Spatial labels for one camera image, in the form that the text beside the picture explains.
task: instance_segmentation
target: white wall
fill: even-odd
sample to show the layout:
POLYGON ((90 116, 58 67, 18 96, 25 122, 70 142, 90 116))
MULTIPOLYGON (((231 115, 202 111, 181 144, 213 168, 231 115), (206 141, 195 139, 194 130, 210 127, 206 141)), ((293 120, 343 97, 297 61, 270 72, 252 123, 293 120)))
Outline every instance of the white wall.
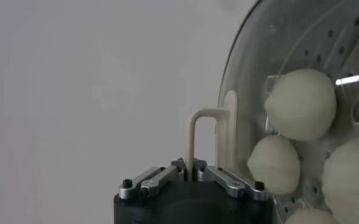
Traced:
POLYGON ((0 0, 0 224, 112 223, 121 180, 181 157, 216 105, 252 2, 0 0))

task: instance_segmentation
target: white onion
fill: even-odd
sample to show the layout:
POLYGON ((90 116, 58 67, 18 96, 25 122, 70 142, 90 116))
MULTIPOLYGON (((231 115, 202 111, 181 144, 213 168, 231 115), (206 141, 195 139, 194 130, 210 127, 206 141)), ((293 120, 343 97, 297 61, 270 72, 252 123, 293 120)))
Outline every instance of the white onion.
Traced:
POLYGON ((255 180, 265 183, 272 194, 287 194, 297 188, 300 162, 289 140, 268 136, 257 143, 247 162, 255 180))
POLYGON ((324 135, 335 117, 336 97, 331 80, 314 69, 283 75, 265 102, 270 123, 282 135, 309 140, 324 135))
POLYGON ((359 224, 359 139, 338 147, 324 165, 325 203, 340 224, 359 224))
POLYGON ((285 224, 335 224, 333 216, 318 209, 304 209, 289 216, 285 224))

